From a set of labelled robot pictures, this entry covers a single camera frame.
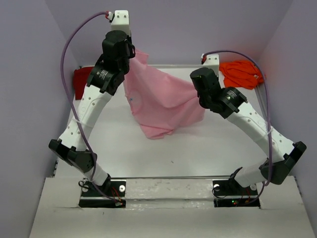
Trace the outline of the pink t shirt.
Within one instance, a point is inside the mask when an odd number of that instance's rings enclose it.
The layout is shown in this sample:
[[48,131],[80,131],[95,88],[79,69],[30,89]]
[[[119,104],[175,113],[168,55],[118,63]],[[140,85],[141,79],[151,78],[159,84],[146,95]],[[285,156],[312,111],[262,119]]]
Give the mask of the pink t shirt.
[[204,118],[192,83],[148,65],[148,54],[136,50],[123,82],[131,114],[148,139],[162,139]]

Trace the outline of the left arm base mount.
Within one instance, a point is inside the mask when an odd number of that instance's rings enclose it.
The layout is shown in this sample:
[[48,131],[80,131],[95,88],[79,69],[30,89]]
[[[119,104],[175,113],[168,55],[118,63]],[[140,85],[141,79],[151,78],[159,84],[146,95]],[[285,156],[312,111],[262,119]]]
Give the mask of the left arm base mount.
[[81,208],[125,208],[126,179],[112,179],[109,187],[102,189],[87,179],[78,182],[81,188],[79,207]]

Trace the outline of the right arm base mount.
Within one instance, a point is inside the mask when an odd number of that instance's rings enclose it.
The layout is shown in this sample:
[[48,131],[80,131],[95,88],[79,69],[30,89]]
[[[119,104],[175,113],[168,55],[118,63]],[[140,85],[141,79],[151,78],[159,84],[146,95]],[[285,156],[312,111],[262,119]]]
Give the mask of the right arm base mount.
[[257,189],[242,187],[235,180],[235,176],[242,169],[238,168],[228,179],[214,180],[212,182],[213,203],[215,208],[229,207],[258,207],[260,200]]

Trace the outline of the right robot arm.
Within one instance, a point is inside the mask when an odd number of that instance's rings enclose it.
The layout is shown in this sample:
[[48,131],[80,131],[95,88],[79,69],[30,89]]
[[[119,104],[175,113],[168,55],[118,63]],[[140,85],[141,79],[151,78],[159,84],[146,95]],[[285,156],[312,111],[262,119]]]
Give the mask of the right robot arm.
[[197,91],[199,104],[219,114],[246,133],[267,155],[263,162],[249,167],[240,167],[231,174],[228,189],[240,194],[253,184],[270,181],[280,185],[290,174],[306,150],[306,145],[284,137],[267,122],[236,88],[220,86],[218,77],[211,68],[201,67],[190,73]]

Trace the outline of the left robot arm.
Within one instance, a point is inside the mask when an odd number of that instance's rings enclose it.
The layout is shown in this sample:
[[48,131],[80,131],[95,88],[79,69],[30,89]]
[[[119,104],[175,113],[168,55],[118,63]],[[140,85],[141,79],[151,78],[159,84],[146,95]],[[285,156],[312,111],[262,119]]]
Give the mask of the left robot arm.
[[130,37],[123,31],[108,32],[103,53],[91,70],[82,100],[63,134],[49,148],[63,161],[93,182],[92,189],[104,196],[109,192],[110,175],[97,163],[97,155],[87,145],[88,138],[106,104],[116,93],[135,56]]

